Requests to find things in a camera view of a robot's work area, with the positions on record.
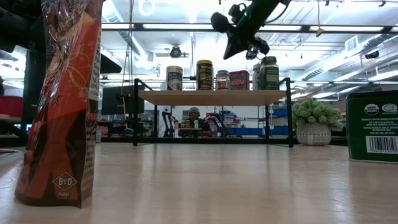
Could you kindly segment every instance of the security camera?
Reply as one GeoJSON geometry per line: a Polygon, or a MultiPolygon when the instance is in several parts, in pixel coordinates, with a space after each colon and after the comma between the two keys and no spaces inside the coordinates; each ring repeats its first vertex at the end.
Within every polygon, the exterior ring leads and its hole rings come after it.
{"type": "Polygon", "coordinates": [[[370,53],[370,54],[365,55],[365,58],[366,58],[366,59],[371,59],[371,58],[378,58],[379,56],[380,56],[380,53],[379,53],[379,51],[377,50],[377,51],[375,51],[375,52],[372,52],[372,53],[370,53]]]}
{"type": "Polygon", "coordinates": [[[181,57],[181,50],[179,46],[173,46],[172,50],[170,51],[170,57],[172,58],[179,58],[181,57]]]}

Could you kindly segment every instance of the jar lid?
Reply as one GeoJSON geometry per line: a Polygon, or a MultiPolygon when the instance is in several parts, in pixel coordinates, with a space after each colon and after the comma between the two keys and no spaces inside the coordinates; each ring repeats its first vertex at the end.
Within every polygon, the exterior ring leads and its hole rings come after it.
{"type": "Polygon", "coordinates": [[[213,64],[213,62],[211,62],[211,60],[199,60],[199,61],[197,62],[197,64],[200,64],[200,63],[208,63],[208,64],[210,64],[210,65],[213,64]]]}
{"type": "Polygon", "coordinates": [[[228,74],[227,70],[219,70],[217,74],[228,74]]]}
{"type": "Polygon", "coordinates": [[[253,65],[253,70],[259,70],[260,68],[261,68],[260,63],[253,65]]]}
{"type": "Polygon", "coordinates": [[[182,73],[183,69],[182,69],[182,67],[179,67],[179,66],[176,66],[176,65],[171,65],[171,66],[167,66],[166,71],[182,73]]]}
{"type": "Polygon", "coordinates": [[[276,57],[275,56],[267,56],[267,57],[261,59],[261,63],[276,63],[276,57]]]}

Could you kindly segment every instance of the wooden shelf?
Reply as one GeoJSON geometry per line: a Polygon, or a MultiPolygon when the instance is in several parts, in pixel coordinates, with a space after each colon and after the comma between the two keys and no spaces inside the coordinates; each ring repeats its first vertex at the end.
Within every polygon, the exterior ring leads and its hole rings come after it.
{"type": "Polygon", "coordinates": [[[139,97],[154,105],[262,106],[286,96],[282,90],[139,91],[139,97]]]}

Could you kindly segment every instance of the barcode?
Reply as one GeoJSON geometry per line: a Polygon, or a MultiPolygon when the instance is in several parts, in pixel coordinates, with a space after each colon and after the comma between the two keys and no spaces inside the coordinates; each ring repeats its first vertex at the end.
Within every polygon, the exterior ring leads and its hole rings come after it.
{"type": "Polygon", "coordinates": [[[366,136],[366,150],[370,153],[398,154],[398,137],[366,136]]]}

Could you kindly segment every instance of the succulent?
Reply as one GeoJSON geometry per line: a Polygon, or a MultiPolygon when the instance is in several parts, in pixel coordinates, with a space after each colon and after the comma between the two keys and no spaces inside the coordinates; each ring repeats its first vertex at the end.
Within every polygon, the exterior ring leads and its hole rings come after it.
{"type": "Polygon", "coordinates": [[[327,124],[329,128],[340,128],[338,120],[342,117],[339,109],[332,107],[331,104],[307,98],[301,103],[294,104],[292,118],[294,128],[307,123],[327,124]]]}

